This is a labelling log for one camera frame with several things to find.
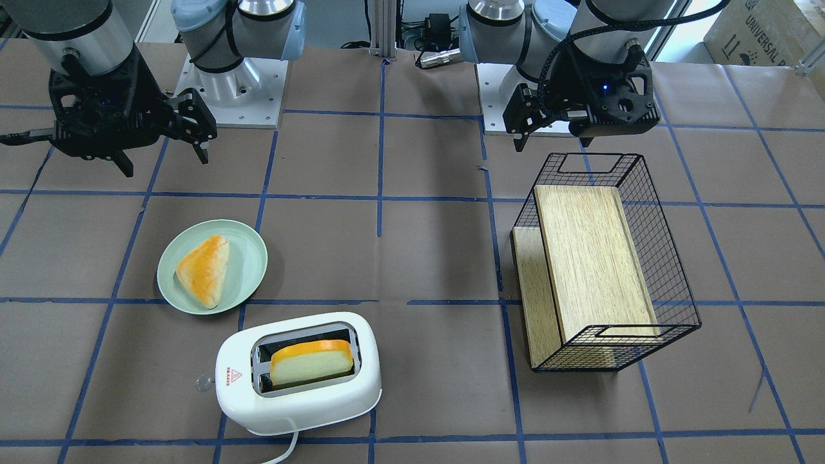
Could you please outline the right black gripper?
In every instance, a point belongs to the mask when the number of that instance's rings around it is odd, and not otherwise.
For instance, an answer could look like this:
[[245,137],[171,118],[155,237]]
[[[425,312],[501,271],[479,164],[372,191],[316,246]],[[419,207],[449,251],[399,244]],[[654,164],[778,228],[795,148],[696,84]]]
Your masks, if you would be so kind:
[[93,76],[80,53],[65,48],[66,73],[51,71],[49,95],[55,121],[50,143],[71,157],[111,159],[126,177],[135,176],[124,150],[156,143],[165,135],[191,144],[201,164],[208,164],[209,142],[217,138],[214,115],[194,88],[176,97],[162,92],[133,45],[108,73]]

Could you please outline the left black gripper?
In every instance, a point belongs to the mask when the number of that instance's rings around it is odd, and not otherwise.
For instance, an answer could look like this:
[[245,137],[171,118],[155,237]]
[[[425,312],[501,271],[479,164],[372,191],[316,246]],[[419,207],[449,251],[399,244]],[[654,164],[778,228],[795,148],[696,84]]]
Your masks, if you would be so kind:
[[566,121],[584,148],[598,137],[639,135],[657,126],[661,116],[643,48],[632,39],[619,56],[621,63],[602,63],[576,45],[565,45],[551,65],[540,99],[527,83],[516,85],[503,112],[516,152],[525,149],[530,134],[548,126],[548,119]]

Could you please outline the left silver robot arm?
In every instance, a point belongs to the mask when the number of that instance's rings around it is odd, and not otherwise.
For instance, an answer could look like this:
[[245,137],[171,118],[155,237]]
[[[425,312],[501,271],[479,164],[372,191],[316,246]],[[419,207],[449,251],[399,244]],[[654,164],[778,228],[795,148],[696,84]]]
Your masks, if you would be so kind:
[[469,1],[459,14],[460,52],[468,62],[511,65],[522,78],[503,110],[516,151],[557,122],[589,147],[660,123],[645,53],[652,32],[727,5],[670,17],[672,1]]

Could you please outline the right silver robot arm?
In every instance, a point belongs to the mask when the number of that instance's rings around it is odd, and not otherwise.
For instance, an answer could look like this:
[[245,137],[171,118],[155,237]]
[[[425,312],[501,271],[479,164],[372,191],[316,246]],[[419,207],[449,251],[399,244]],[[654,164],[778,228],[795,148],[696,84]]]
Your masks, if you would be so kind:
[[195,87],[168,96],[111,1],[3,1],[50,65],[49,128],[2,136],[46,141],[67,156],[102,159],[133,176],[126,155],[162,136],[192,146],[203,164],[217,138],[215,112],[268,100],[259,61],[295,61],[306,43],[301,1],[174,1]]

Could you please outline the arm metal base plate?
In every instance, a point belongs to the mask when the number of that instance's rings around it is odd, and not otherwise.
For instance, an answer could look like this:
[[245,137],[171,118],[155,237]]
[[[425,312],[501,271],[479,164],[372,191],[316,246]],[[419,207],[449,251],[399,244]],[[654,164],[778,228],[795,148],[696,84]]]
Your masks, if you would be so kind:
[[538,85],[522,76],[513,64],[479,63],[476,65],[478,97],[483,112],[485,132],[489,135],[509,135],[503,112],[519,83],[536,91]]
[[175,93],[194,89],[219,128],[277,129],[290,64],[245,58],[233,70],[207,73],[186,57]]

